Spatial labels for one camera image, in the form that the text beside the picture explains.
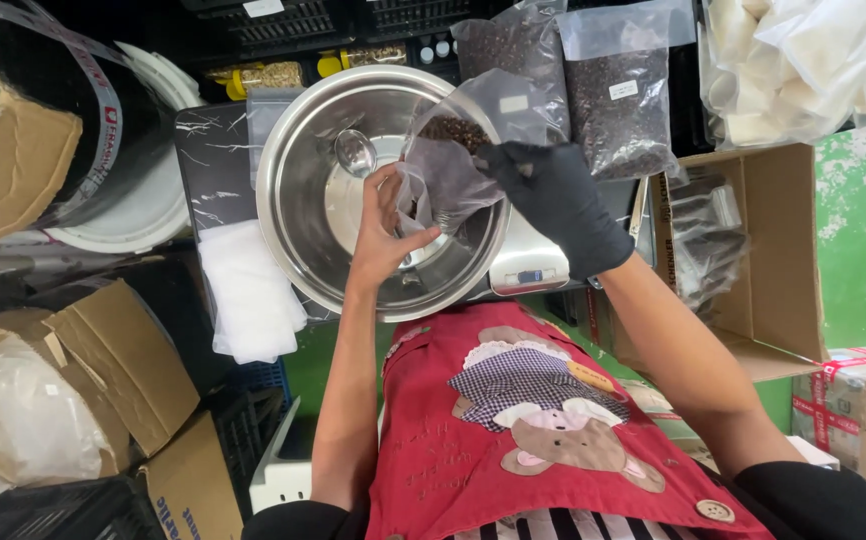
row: lace trim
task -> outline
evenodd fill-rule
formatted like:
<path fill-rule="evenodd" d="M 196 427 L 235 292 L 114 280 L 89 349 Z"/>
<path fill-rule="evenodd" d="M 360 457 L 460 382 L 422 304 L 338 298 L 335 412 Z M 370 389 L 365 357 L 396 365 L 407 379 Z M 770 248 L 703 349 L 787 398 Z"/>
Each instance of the lace trim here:
<path fill-rule="evenodd" d="M 532 349 L 538 353 L 547 355 L 548 357 L 560 359 L 563 362 L 573 362 L 569 354 L 565 354 L 559 350 L 550 349 L 543 343 L 537 343 L 536 341 L 517 341 L 516 343 L 507 343 L 506 341 L 487 341 L 486 343 L 477 345 L 466 355 L 466 358 L 463 360 L 463 369 L 474 367 L 476 364 L 487 359 L 517 349 Z"/>

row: stainless steel bowl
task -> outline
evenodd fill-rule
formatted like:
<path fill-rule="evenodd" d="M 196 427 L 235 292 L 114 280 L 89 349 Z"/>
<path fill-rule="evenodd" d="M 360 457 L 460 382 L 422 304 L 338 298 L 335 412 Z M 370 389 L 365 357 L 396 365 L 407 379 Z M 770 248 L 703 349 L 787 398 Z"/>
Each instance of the stainless steel bowl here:
<path fill-rule="evenodd" d="M 372 65 L 317 82 L 283 112 L 263 148 L 256 210 L 263 237 L 290 281 L 317 304 L 339 313 L 359 228 L 362 180 L 336 162 L 333 140 L 343 129 L 364 133 L 380 166 L 397 160 L 417 107 L 454 88 L 410 67 Z M 463 111 L 499 137 L 472 104 Z M 441 236 L 411 253 L 380 287 L 383 322 L 408 321 L 453 304 L 486 274 L 506 235 L 506 199 L 466 220 L 465 240 Z"/>

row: black marble countertop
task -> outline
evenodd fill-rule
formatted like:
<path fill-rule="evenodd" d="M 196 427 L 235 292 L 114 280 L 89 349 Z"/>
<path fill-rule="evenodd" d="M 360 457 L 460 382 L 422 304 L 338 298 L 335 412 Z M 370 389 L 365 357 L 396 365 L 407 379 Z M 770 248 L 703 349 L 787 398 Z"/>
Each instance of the black marble countertop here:
<path fill-rule="evenodd" d="M 250 183 L 246 102 L 208 104 L 182 110 L 175 120 L 175 145 L 197 242 L 200 241 L 200 232 L 206 229 L 257 219 L 257 192 Z M 625 228 L 629 227 L 637 181 L 605 182 L 600 185 L 600 191 L 609 213 L 617 221 L 624 222 Z M 655 261 L 655 242 L 651 209 L 652 204 L 647 202 L 637 251 L 652 265 Z M 209 286 L 206 276 L 203 281 Z M 556 290 L 587 286 L 585 281 L 571 280 Z M 339 317 L 339 314 L 310 300 L 299 290 L 296 290 L 296 296 L 306 308 L 310 323 Z M 483 276 L 460 302 L 498 298 L 490 289 L 489 276 Z"/>

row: black glove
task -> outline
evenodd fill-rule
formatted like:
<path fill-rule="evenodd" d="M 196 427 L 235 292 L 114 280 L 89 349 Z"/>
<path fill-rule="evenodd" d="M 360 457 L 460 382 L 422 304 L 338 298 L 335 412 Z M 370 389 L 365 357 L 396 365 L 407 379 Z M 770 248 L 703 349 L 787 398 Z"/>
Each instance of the black glove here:
<path fill-rule="evenodd" d="M 585 281 L 630 259 L 633 238 L 600 203 L 579 146 L 504 142 L 484 144 L 476 156 L 526 221 L 563 251 L 571 278 Z"/>

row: bare hand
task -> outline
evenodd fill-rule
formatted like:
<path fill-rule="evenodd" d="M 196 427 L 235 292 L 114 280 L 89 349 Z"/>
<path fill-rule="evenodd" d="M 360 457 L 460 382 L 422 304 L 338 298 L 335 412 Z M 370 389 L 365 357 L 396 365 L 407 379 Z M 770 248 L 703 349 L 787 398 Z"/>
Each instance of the bare hand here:
<path fill-rule="evenodd" d="M 402 183 L 394 163 L 380 167 L 363 180 L 363 215 L 347 289 L 378 290 L 404 257 L 439 237 L 439 227 L 429 227 L 405 238 L 394 237 L 393 229 L 400 223 L 397 195 Z"/>

